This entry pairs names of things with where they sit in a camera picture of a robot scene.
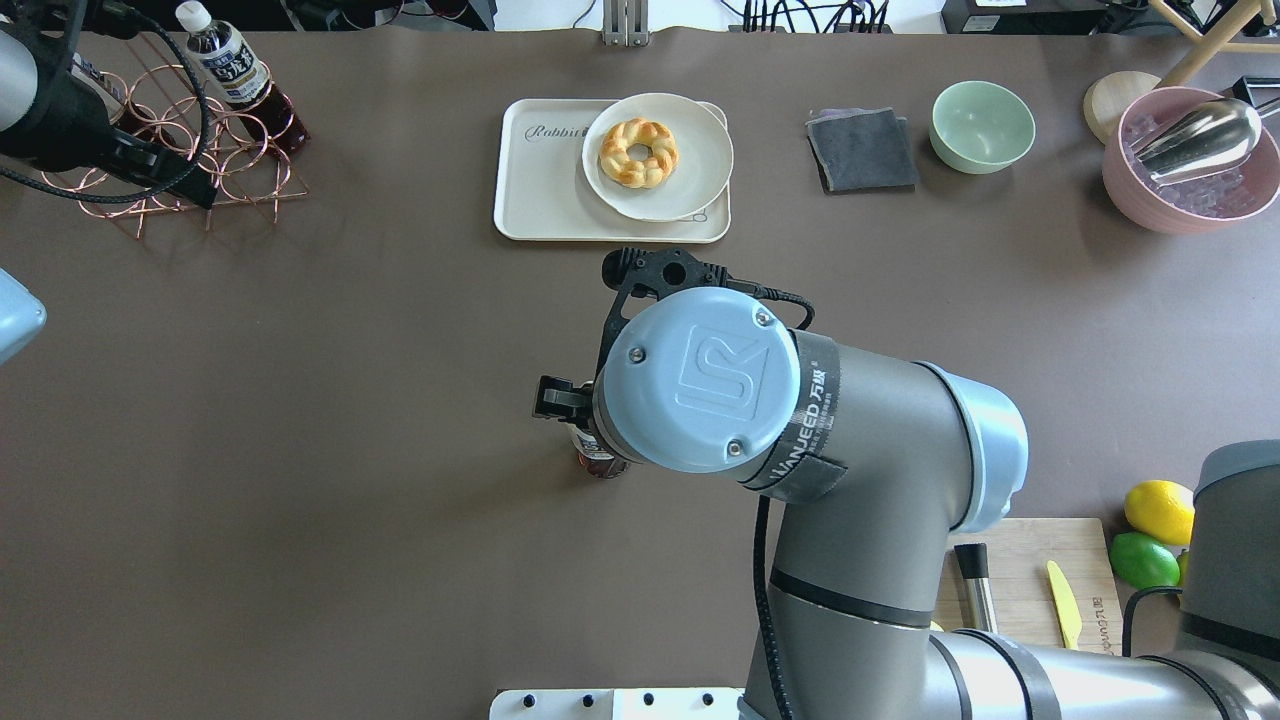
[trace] white plate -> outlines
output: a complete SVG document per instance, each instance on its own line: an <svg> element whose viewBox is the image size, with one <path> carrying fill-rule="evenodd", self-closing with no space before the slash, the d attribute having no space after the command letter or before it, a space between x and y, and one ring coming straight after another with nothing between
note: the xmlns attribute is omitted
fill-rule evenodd
<svg viewBox="0 0 1280 720"><path fill-rule="evenodd" d="M654 188L618 184L600 169L599 151L605 133L631 118L659 122L676 137L680 161ZM733 142L723 124L700 104L666 92L632 95L607 108L582 141L582 172L591 190L611 208L636 220L669 223L710 205L733 172Z"/></svg>

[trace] white mounting plate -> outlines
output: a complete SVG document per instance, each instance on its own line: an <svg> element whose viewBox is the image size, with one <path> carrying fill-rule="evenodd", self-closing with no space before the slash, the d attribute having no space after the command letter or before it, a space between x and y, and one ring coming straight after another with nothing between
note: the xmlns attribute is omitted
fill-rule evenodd
<svg viewBox="0 0 1280 720"><path fill-rule="evenodd" d="M489 720L739 720L741 697L741 688L503 691L489 706Z"/></svg>

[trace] ur logo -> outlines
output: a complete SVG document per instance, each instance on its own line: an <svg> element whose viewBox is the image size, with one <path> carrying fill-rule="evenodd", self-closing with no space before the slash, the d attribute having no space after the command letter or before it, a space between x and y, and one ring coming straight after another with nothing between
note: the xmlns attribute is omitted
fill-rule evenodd
<svg viewBox="0 0 1280 720"><path fill-rule="evenodd" d="M769 347L708 327L689 333L676 402L735 420L751 420Z"/></svg>

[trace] pink bowl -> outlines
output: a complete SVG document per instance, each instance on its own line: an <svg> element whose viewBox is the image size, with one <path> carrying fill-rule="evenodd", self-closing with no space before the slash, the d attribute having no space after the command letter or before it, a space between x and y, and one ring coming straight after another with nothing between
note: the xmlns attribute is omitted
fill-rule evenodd
<svg viewBox="0 0 1280 720"><path fill-rule="evenodd" d="M1276 141L1266 128L1262 129L1258 146L1240 167L1244 176L1243 186L1253 196L1253 201L1239 214L1229 218L1207 218L1166 202L1139 179L1137 173L1144 170L1142 168L1135 170L1125 159L1120 145L1121 131L1135 118L1151 115L1157 126L1165 126L1196 105L1217 97L1221 95L1194 87L1162 87L1134 100L1120 115L1120 126L1107 140L1107 149L1102 155L1102 183L1111 201L1130 220L1147 229L1170 234L1202 233L1252 218L1266 210L1280 195L1280 150L1276 149Z"/></svg>

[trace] bread ring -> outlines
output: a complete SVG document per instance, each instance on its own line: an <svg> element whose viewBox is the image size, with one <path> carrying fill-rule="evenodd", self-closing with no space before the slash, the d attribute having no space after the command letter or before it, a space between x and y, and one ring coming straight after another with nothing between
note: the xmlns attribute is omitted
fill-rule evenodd
<svg viewBox="0 0 1280 720"><path fill-rule="evenodd" d="M627 150L635 145L648 147L649 156L632 160ZM676 172L678 161L680 152L671 129L644 118L631 118L613 126L600 145L600 169L626 187L658 187Z"/></svg>

